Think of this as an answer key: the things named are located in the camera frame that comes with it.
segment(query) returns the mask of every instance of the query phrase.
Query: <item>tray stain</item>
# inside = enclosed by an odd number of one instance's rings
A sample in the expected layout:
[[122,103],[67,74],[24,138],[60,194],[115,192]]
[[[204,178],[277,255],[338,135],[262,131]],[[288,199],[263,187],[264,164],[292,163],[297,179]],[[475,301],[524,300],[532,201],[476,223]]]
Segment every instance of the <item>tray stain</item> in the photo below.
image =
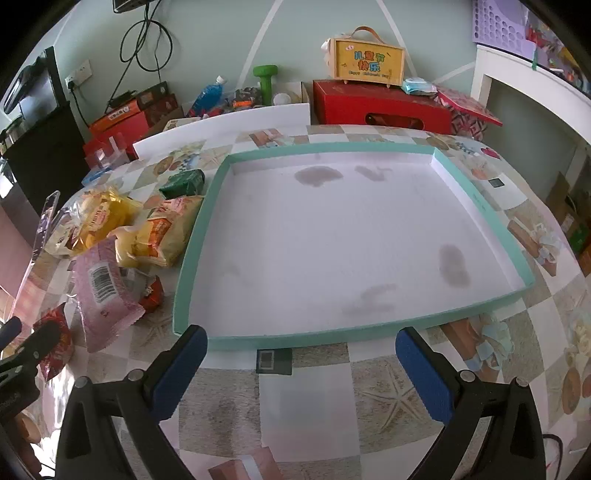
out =
[[327,181],[342,179],[343,174],[330,167],[308,167],[296,172],[294,177],[302,185],[322,187]]
[[471,283],[464,254],[455,245],[443,245],[439,249],[439,273],[452,287],[465,288]]
[[361,173],[366,179],[371,181],[384,181],[386,180],[386,175],[384,174],[385,171],[392,171],[391,168],[382,168],[378,167],[378,171],[373,171],[370,168],[367,168],[363,165],[357,165],[355,167],[355,171],[357,173]]
[[382,285],[375,285],[364,290],[359,295],[359,300],[353,302],[351,305],[343,309],[343,314],[347,317],[359,317],[371,313],[385,313],[394,310],[393,303],[380,302],[379,297],[396,290],[395,283],[385,283]]

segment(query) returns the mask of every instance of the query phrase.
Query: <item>snack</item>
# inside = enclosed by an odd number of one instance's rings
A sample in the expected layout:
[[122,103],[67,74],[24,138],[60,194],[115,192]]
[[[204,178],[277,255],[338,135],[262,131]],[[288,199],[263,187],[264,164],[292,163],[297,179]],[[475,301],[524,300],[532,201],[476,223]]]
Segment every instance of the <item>snack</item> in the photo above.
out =
[[141,206],[140,202],[121,195],[113,187],[106,191],[83,193],[81,201],[74,206],[74,217],[80,225],[80,231],[73,234],[74,254],[82,253],[105,239],[111,230],[129,225]]
[[177,173],[168,179],[160,187],[160,193],[167,200],[182,195],[199,195],[205,184],[205,175],[202,170],[187,170]]
[[142,226],[114,230],[119,266],[137,267],[138,263],[171,266],[189,241],[202,201],[201,196],[165,200]]
[[164,299],[164,289],[162,288],[162,282],[158,275],[154,281],[144,291],[144,296],[140,299],[139,304],[145,308],[146,313],[152,313],[160,305]]
[[39,363],[41,373],[45,381],[51,380],[66,366],[72,354],[74,353],[74,343],[72,342],[72,335],[64,315],[64,306],[62,303],[58,307],[47,312],[41,319],[33,324],[33,330],[38,329],[46,322],[56,322],[60,327],[60,340],[53,350]]
[[114,236],[76,258],[74,279],[89,353],[107,347],[144,314],[121,278]]
[[73,219],[60,222],[45,245],[45,251],[50,255],[71,255],[72,235],[77,231]]

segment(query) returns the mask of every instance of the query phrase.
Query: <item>white sticker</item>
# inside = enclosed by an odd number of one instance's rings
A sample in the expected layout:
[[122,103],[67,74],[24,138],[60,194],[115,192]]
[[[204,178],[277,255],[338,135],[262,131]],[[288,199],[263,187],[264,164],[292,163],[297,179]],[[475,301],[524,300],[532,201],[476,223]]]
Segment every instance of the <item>white sticker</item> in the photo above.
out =
[[98,305],[105,303],[111,297],[117,295],[117,290],[113,284],[113,278],[111,278],[109,264],[107,262],[96,264],[88,271],[88,276],[92,294]]

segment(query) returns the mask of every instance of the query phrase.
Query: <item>tissue box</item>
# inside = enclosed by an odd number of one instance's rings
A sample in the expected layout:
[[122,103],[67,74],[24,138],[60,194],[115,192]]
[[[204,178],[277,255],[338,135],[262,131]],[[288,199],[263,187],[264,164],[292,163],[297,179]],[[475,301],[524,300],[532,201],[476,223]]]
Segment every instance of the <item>tissue box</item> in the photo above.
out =
[[269,447],[259,448],[250,455],[241,455],[210,468],[209,475],[213,480],[283,480]]

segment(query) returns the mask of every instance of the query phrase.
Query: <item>blue bottle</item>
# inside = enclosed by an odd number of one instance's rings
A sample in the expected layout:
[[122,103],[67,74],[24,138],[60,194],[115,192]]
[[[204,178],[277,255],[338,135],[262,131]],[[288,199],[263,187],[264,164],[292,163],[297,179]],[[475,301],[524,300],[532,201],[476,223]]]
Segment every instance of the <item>blue bottle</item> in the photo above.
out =
[[216,83],[206,86],[193,103],[187,116],[203,116],[215,107],[222,98],[224,83],[226,80],[223,77],[217,77]]

